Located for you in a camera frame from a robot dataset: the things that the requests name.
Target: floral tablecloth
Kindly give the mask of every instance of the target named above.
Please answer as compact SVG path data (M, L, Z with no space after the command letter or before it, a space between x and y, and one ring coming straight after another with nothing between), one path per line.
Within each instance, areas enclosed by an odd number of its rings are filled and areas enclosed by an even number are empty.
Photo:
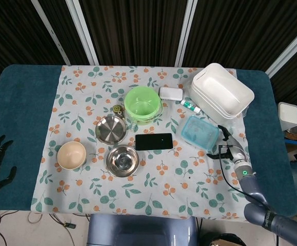
M134 145L135 134L172 133L173 149L139 151L138 170L127 178L112 176L105 157L112 146L95 137L98 121L113 114L113 105L123 105L132 88L143 85L179 87L201 69L168 67L64 66L47 129L42 161L31 210L52 213L104 213L152 215L171 218L189 216L208 219L245 220L247 201L225 183L218 160L188 145L179 137L179 125L194 113L179 102L163 101L163 113L146 126L126 119L128 132L121 144ZM234 69L229 72L236 76ZM197 117L214 122L203 112ZM248 154L243 118L230 129ZM64 143L80 141L86 162L73 171L62 169L56 155ZM217 144L224 144L222 136ZM232 163L223 160L227 179L239 182Z

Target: white storage container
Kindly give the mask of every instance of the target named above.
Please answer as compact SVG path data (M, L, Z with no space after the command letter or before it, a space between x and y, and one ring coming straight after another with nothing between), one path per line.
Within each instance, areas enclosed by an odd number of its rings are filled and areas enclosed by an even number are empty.
M254 99L252 90L217 63L194 77L189 94L220 125L237 117Z

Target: floor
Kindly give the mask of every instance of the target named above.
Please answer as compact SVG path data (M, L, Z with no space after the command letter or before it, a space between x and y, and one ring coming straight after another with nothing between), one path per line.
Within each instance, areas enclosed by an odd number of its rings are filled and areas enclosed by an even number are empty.
M50 246L63 245L72 246L72 241L63 226L54 222L49 215L44 214L40 222L30 224L28 222L29 212L19 211L15 214L2 218L0 232L6 238L8 246L26 245ZM85 246L88 233L88 221L86 217L78 217L72 214L58 214L61 221L76 224L75 229L69 229L76 246ZM36 221L40 214L30 214L30 221ZM204 220L204 231L235 233L248 246L274 246L275 236L261 227L245 223ZM290 246L290 244L280 240L280 246Z

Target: bowl rim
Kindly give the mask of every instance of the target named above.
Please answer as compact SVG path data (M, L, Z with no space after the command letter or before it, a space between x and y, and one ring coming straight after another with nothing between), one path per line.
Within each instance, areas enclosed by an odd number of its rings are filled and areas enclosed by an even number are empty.
M116 175L114 173L114 170L111 170L110 168L108 168L108 165L107 165L107 162L109 161L109 158L111 156L111 153L114 152L117 148L121 148L121 147L124 147L124 148L129 148L131 149L131 151L136 155L136 158L137 158L137 162L134 164L134 168L132 169L132 171L130 171L129 173L127 173L126 175ZM120 178L126 178L126 177L129 177L131 176L132 174L134 174L137 169L138 169L138 166L139 166L139 155L138 155L138 152L136 151L136 149L133 147L133 146L129 146L129 145L118 145L118 146L115 146L114 148L112 148L107 156L106 156L106 161L105 161L105 164L106 164L106 169L110 171L110 173L114 176L114 177L120 177Z
M60 150L62 149L62 147L64 147L64 146L66 146L66 145L68 145L68 144L76 144L76 145L80 145L81 147L82 147L82 149L84 150L84 160L81 162L81 164L79 164L78 166L76 166L75 168L65 168L65 167L63 167L61 164L60 164L60 162L58 161L58 154L59 154L59 152L60 152ZM62 168L64 168L65 170L74 170L74 169L77 169L77 168L79 168L80 166L82 166L83 165L83 163L86 161L86 158L87 158L87 152L86 152L86 148L84 147L84 145L82 144L82 143L80 143L80 142L78 142L78 141L69 141L69 142L66 142L65 144L63 144L62 146L61 146L61 148L58 150L58 152L57 152L57 162L58 162L58 164L62 167Z

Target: teal tablecloth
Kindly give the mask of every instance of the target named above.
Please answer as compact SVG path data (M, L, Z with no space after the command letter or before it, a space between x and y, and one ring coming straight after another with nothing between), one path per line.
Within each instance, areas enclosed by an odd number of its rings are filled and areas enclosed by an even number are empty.
M0 136L13 139L0 170L17 166L13 183L0 190L0 210L30 210L61 66L11 65L0 76ZM255 94L244 123L250 158L271 206L285 216L297 212L290 164L268 76L237 70Z

